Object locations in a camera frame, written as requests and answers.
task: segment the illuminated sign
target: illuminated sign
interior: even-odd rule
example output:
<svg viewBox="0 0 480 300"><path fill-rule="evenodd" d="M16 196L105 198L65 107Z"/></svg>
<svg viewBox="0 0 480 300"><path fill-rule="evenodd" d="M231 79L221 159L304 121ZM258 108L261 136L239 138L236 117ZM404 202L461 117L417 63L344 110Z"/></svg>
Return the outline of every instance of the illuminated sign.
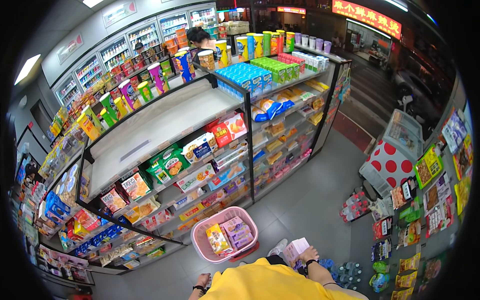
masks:
<svg viewBox="0 0 480 300"><path fill-rule="evenodd" d="M292 12L292 13L305 14L305 9L304 8L298 8L298 7L278 6L276 8L276 11L277 12Z"/></svg>
<svg viewBox="0 0 480 300"><path fill-rule="evenodd" d="M352 2L335 0L333 2L332 12L367 23L382 30L386 34L400 39L400 34L402 33L402 24L399 22L379 12Z"/></svg>

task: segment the white sneaker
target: white sneaker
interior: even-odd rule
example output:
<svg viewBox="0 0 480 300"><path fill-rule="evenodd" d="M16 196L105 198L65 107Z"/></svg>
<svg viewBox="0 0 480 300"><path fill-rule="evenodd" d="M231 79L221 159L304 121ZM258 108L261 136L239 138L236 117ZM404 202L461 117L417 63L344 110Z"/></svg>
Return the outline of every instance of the white sneaker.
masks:
<svg viewBox="0 0 480 300"><path fill-rule="evenodd" d="M268 252L268 256L272 255L272 254L280 254L281 252L283 252L283 250L285 250L285 248L287 247L287 244L288 244L288 240L287 239L281 239L276 245L275 247L273 247L269 252Z"/></svg>

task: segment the orange container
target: orange container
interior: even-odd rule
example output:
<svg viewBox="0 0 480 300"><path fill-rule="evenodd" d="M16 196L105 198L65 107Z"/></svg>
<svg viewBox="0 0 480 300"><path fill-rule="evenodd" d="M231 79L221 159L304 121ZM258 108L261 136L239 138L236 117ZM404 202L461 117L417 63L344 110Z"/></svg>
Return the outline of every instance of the orange container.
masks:
<svg viewBox="0 0 480 300"><path fill-rule="evenodd" d="M187 33L185 32L185 28L180 28L180 29L177 29L175 30L175 33L177 34L177 36L185 36L187 35Z"/></svg>
<svg viewBox="0 0 480 300"><path fill-rule="evenodd" d="M167 48L175 46L175 39L169 39L168 41L165 41L165 44L167 45Z"/></svg>
<svg viewBox="0 0 480 300"><path fill-rule="evenodd" d="M179 49L182 49L182 48L185 48L185 47L188 47L188 42L179 43Z"/></svg>
<svg viewBox="0 0 480 300"><path fill-rule="evenodd" d="M175 53L178 52L179 47L177 45L174 45L172 47L167 47L167 50L170 53L170 55L175 55Z"/></svg>
<svg viewBox="0 0 480 300"><path fill-rule="evenodd" d="M177 36L179 43L188 43L187 35Z"/></svg>

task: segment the red polka dot freezer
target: red polka dot freezer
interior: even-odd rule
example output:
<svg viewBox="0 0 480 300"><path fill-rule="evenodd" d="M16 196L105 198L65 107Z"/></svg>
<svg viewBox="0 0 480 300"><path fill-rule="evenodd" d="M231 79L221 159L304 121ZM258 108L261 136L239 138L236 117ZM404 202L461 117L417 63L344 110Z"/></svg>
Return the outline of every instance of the red polka dot freezer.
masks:
<svg viewBox="0 0 480 300"><path fill-rule="evenodd" d="M421 125L411 116L395 109L385 134L359 173L385 198L408 177L415 177L413 166L422 152Z"/></svg>

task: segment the pink shopping basket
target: pink shopping basket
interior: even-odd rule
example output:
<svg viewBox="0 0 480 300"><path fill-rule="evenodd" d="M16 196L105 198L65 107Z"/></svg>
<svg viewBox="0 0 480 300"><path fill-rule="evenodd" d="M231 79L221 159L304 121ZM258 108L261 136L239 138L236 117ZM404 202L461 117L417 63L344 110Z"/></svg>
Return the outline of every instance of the pink shopping basket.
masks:
<svg viewBox="0 0 480 300"><path fill-rule="evenodd" d="M240 251L231 253L225 257L215 254L210 242L208 241L206 230L217 223L222 224L236 216L242 219L248 225L248 227L250 227L253 240ZM190 237L192 238L193 246L195 247L195 250L197 250L197 253L200 257L211 264L219 264L253 247L258 239L258 229L255 225L255 222L243 208L231 206L195 224L190 232Z"/></svg>

